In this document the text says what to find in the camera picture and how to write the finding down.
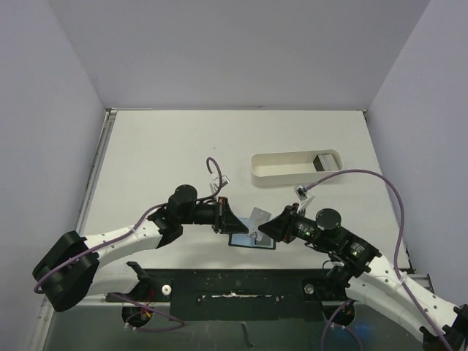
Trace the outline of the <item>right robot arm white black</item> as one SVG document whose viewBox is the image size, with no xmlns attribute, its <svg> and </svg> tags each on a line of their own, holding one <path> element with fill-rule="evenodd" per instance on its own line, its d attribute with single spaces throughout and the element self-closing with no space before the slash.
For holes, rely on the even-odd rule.
<svg viewBox="0 0 468 351">
<path fill-rule="evenodd" d="M 344 296 L 367 305 L 399 324 L 425 350 L 467 349 L 467 306 L 457 306 L 419 285 L 369 242 L 345 229 L 340 214 L 330 208 L 314 219 L 288 205 L 259 226 L 276 242 L 301 239 L 306 246 L 327 254 L 337 265 L 327 274 L 330 297 Z"/>
</svg>

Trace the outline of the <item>stack of silver credit cards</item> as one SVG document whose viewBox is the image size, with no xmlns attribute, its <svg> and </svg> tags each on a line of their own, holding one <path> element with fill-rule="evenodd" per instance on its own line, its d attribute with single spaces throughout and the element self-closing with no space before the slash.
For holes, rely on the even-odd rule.
<svg viewBox="0 0 468 351">
<path fill-rule="evenodd" d="M 340 170 L 339 164 L 333 154 L 318 154 L 313 160 L 317 172 L 336 172 Z"/>
</svg>

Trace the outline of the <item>white oblong plastic tray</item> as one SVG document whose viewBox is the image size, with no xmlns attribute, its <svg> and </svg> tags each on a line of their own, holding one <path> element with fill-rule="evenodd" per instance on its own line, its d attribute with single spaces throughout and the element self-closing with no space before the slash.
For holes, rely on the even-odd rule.
<svg viewBox="0 0 468 351">
<path fill-rule="evenodd" d="M 340 170 L 344 163 L 333 149 L 254 154 L 250 161 L 251 180 L 257 187 L 308 184 L 334 173 L 317 172 L 313 160 L 318 154 L 333 154 Z"/>
</svg>

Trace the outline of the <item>silver VIP credit card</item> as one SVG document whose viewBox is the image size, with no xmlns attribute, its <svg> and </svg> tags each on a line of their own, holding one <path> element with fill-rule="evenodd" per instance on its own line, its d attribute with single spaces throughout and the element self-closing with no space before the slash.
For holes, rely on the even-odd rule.
<svg viewBox="0 0 468 351">
<path fill-rule="evenodd" d="M 270 218 L 271 213 L 254 207 L 248 222 L 249 236 L 255 240 L 261 241 L 263 238 L 263 233 L 259 230 L 259 226 L 268 222 Z"/>
</svg>

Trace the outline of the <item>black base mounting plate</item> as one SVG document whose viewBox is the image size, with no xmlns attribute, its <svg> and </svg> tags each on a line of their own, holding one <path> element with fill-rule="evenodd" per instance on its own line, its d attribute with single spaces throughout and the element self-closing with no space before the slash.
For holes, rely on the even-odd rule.
<svg viewBox="0 0 468 351">
<path fill-rule="evenodd" d="M 323 269 L 133 269 L 137 285 L 124 297 L 164 303 L 185 322 L 320 321 L 347 298 Z"/>
</svg>

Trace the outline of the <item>black card holder wallet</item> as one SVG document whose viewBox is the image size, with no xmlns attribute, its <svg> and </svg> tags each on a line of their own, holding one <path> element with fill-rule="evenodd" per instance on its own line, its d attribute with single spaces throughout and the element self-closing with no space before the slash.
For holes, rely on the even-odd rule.
<svg viewBox="0 0 468 351">
<path fill-rule="evenodd" d="M 256 235 L 235 233 L 229 235 L 229 246 L 241 247 L 247 249 L 267 249 L 275 250 L 276 243 L 267 235 L 262 234 L 261 239 L 257 240 Z"/>
</svg>

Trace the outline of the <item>right aluminium frame rail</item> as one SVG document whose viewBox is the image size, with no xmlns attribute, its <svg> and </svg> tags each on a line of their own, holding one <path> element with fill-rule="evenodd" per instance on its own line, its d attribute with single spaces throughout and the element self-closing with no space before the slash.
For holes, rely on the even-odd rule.
<svg viewBox="0 0 468 351">
<path fill-rule="evenodd" d="M 412 279 L 413 281 L 415 281 L 416 283 L 418 283 L 420 286 L 424 287 L 425 289 L 427 289 L 431 293 L 434 292 L 434 287 L 433 287 L 433 284 L 431 282 L 431 277 L 428 274 L 413 273 L 413 274 L 403 275 L 403 277 L 406 280 Z"/>
</svg>

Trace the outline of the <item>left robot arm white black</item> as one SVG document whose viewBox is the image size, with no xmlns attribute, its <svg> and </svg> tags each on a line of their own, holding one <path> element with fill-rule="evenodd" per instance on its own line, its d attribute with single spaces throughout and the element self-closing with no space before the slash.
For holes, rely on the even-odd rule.
<svg viewBox="0 0 468 351">
<path fill-rule="evenodd" d="M 188 184 L 178 186 L 166 203 L 149 208 L 137 222 L 98 235 L 63 234 L 32 271 L 34 292 L 64 312 L 88 295 L 123 293 L 134 301 L 148 294 L 147 279 L 99 277 L 107 265 L 137 252 L 160 249 L 183 234 L 184 225 L 208 225 L 216 234 L 247 234 L 248 227 L 232 212 L 226 197 L 199 199 Z"/>
</svg>

